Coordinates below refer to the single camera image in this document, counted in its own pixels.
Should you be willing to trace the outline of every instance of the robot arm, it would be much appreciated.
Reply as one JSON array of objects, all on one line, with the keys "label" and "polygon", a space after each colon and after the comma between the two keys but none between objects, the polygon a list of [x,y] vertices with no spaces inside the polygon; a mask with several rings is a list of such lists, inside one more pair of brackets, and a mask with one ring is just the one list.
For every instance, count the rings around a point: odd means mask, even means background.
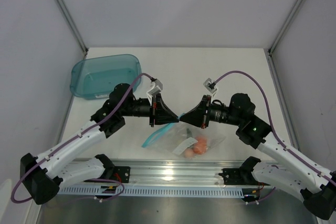
[{"label": "robot arm", "polygon": [[152,83],[153,87],[147,93],[148,99],[135,99],[131,90],[120,107],[109,117],[108,115],[120,103],[130,87],[125,83],[117,85],[102,108],[67,140],[70,143],[66,148],[63,146],[67,141],[35,157],[28,153],[21,158],[21,177],[36,166],[23,180],[23,184],[36,204],[46,203],[57,195],[60,189],[78,182],[93,178],[111,179],[114,165],[104,154],[97,155],[85,163],[69,163],[89,147],[106,140],[121,129],[125,125],[124,116],[148,117],[152,127],[178,122],[177,115],[162,100],[160,94],[162,84],[155,79],[152,79]]},{"label": "robot arm", "polygon": [[181,116],[180,121],[203,129],[210,121],[238,126],[236,135],[240,140],[290,171],[270,167],[250,157],[240,168],[243,179],[247,183],[259,181],[274,185],[303,201],[317,217],[328,220],[336,209],[336,173],[316,164],[278,138],[269,124],[254,115],[255,105],[247,94],[233,95],[229,106],[217,101],[212,102],[211,95],[204,95],[198,106]]}]

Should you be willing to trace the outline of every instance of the metal frame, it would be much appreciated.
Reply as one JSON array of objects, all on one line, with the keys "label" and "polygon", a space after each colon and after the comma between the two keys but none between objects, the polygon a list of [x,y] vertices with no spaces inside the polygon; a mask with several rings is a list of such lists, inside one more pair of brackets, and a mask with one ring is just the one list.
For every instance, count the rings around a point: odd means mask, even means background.
[{"label": "metal frame", "polygon": [[269,54],[273,56],[274,51],[276,50],[277,46],[279,45],[281,39],[285,35],[286,31],[292,24],[293,20],[297,16],[297,14],[300,11],[300,8],[302,7],[305,0],[296,0],[295,4],[293,5],[291,11],[289,12],[288,16],[286,17],[286,20],[284,24],[282,25],[277,37],[275,38],[274,42],[272,43],[272,46],[269,49]]},{"label": "metal frame", "polygon": [[296,149],[300,150],[296,130],[295,130],[293,121],[292,121],[291,116],[290,116],[288,105],[287,105],[285,95],[283,93],[283,90],[282,90],[282,87],[281,87],[281,84],[280,84],[279,76],[277,74],[277,70],[276,70],[276,67],[274,65],[273,58],[269,55],[269,53],[266,50],[265,50],[265,55],[266,55],[269,71],[270,71],[271,77],[273,79],[275,91],[277,93],[278,100],[279,100],[279,103],[280,103],[282,116],[285,119],[285,125],[286,125],[286,128],[287,128],[287,132],[288,132],[288,135],[289,135],[290,142],[291,142],[292,146],[294,146]]},{"label": "metal frame", "polygon": [[64,2],[64,0],[55,0],[57,6],[59,7],[59,10],[61,11],[66,23],[68,24],[73,36],[75,37],[80,49],[83,51],[83,54],[86,54],[88,51],[88,48],[85,46],[85,43],[83,41],[83,38],[81,34],[79,33],[77,26]]}]

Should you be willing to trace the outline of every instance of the black joint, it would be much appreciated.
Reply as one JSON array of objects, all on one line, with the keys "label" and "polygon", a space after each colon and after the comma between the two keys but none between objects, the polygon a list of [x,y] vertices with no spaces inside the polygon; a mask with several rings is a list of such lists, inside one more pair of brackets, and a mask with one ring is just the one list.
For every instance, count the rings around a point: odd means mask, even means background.
[{"label": "black joint", "polygon": [[328,182],[321,185],[321,191],[313,194],[308,189],[300,191],[304,201],[304,206],[315,216],[322,220],[329,220],[336,209],[336,187]]},{"label": "black joint", "polygon": [[214,83],[214,82],[208,85],[208,87],[211,88],[211,89],[214,89],[215,86],[216,86],[216,83]]},{"label": "black joint", "polygon": [[260,162],[261,160],[256,157],[249,157],[243,162],[243,164],[239,168],[239,171],[240,171],[240,176],[242,177],[244,182],[250,185],[253,185],[258,182],[253,178],[252,172],[256,164]]},{"label": "black joint", "polygon": [[95,158],[99,159],[105,168],[105,171],[99,178],[110,179],[114,174],[114,163],[105,154],[96,155]]},{"label": "black joint", "polygon": [[[36,159],[30,153],[23,156],[20,162],[20,177],[37,164]],[[38,166],[23,181],[24,186],[38,205],[54,198],[59,191],[60,183],[63,181],[58,176],[51,179],[46,175],[46,172],[45,169],[41,169]]]}]

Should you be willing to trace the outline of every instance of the cable clip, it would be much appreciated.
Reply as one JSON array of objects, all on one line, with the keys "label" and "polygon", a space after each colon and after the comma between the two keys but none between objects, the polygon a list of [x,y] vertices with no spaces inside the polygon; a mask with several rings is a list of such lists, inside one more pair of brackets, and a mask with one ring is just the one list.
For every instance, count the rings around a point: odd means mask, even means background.
[{"label": "cable clip", "polygon": [[218,87],[216,84],[210,79],[206,79],[205,82],[203,83],[203,86],[210,92],[211,94],[211,102],[214,100],[215,95],[218,91]]},{"label": "cable clip", "polygon": [[163,84],[158,79],[152,81],[151,89],[147,91],[146,95],[149,101],[149,104],[152,104],[153,96],[159,94],[163,90]]}]

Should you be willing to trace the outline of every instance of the translucent plastic bin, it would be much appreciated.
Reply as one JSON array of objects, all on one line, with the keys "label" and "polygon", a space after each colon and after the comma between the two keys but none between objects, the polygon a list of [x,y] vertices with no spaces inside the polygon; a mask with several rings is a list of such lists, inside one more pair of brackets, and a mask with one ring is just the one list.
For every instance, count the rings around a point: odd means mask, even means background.
[{"label": "translucent plastic bin", "polygon": [[[107,98],[120,83],[131,84],[141,73],[139,60],[134,55],[114,55],[87,59],[74,65],[70,91],[88,100]],[[139,86],[139,80],[133,91]]]}]

